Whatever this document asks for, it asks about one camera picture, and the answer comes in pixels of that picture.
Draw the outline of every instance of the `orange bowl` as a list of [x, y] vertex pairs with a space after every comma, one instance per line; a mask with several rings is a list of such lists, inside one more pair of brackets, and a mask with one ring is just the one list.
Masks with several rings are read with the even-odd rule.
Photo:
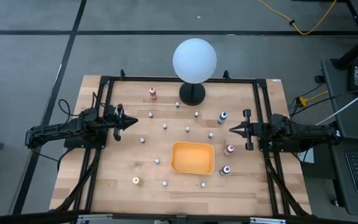
[[175, 172], [210, 175], [214, 172], [215, 153], [210, 144], [175, 142], [171, 168]]

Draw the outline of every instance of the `white pole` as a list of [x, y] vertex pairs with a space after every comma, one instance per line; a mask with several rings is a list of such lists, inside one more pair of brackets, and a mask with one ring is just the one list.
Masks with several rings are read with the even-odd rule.
[[323, 122], [327, 121], [329, 118], [332, 118], [333, 116], [339, 114], [340, 112], [342, 112], [344, 109], [346, 109], [348, 106], [350, 106], [351, 104], [353, 104], [354, 102], [356, 102], [358, 100], [358, 97], [354, 100], [352, 100], [350, 103], [348, 103], [346, 106], [342, 107], [340, 110], [338, 110], [337, 112], [333, 113], [331, 116], [329, 116], [328, 118], [318, 122], [316, 125], [320, 125]]

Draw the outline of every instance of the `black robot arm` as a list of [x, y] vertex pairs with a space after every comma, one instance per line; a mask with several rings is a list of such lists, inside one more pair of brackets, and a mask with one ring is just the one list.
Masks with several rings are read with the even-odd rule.
[[333, 125], [297, 124], [281, 114], [273, 114], [269, 123], [251, 123], [250, 110], [244, 110], [243, 115], [246, 120], [230, 132], [247, 138], [247, 150], [254, 150], [251, 136], [258, 137], [259, 147], [264, 152], [304, 152], [315, 144], [338, 143]]
[[109, 106], [106, 115], [100, 117], [96, 108], [89, 108], [69, 122], [49, 126], [35, 126], [26, 132], [25, 145], [28, 148], [35, 148], [49, 141], [71, 138], [82, 138], [87, 142], [93, 142], [105, 136], [109, 128], [114, 128], [114, 138], [120, 141], [119, 130], [125, 130], [138, 120], [125, 115], [121, 104], [117, 106], [117, 113], [115, 113], [115, 110], [115, 107]]

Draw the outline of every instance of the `wooden table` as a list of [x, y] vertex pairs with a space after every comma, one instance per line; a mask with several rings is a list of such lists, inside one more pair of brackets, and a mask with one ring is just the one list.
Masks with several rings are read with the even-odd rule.
[[[100, 76], [84, 76], [78, 95], [75, 113], [89, 108], [92, 92], [97, 92]], [[246, 151], [246, 139], [229, 132], [244, 120], [242, 110], [251, 109], [252, 122], [257, 122], [254, 92], [251, 84], [204, 83], [206, 97], [198, 106], [179, 108], [180, 82], [115, 81], [111, 104], [122, 103], [125, 113], [139, 122], [121, 132], [117, 142], [109, 132], [94, 189], [91, 211], [94, 213], [144, 213], [187, 215], [258, 215], [271, 216], [269, 190], [262, 153], [257, 140], [254, 151]], [[288, 116], [287, 103], [280, 80], [267, 80], [272, 113]], [[157, 100], [152, 101], [149, 88], [157, 90]], [[260, 100], [265, 112], [262, 90]], [[228, 113], [224, 124], [217, 119], [222, 111]], [[176, 141], [212, 144], [215, 169], [211, 175], [183, 174], [170, 167], [172, 145]], [[225, 156], [223, 149], [233, 144], [235, 151]], [[60, 166], [50, 208], [59, 206], [76, 185], [80, 175], [84, 149], [67, 154]], [[281, 153], [286, 186], [303, 209], [310, 212], [306, 187], [298, 160], [289, 153]], [[229, 175], [219, 175], [223, 166], [230, 166]], [[140, 177], [141, 187], [132, 183]], [[87, 186], [83, 191], [81, 206], [85, 206]], [[279, 211], [282, 212], [280, 191], [276, 186]]]

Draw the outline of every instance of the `spherical lamp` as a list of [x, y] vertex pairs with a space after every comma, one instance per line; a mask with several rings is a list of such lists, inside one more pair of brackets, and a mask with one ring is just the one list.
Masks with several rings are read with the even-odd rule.
[[209, 79], [216, 68], [216, 52], [211, 44], [201, 39], [182, 42], [173, 54], [173, 69], [185, 83], [179, 97], [184, 104], [195, 106], [205, 98], [202, 82]]

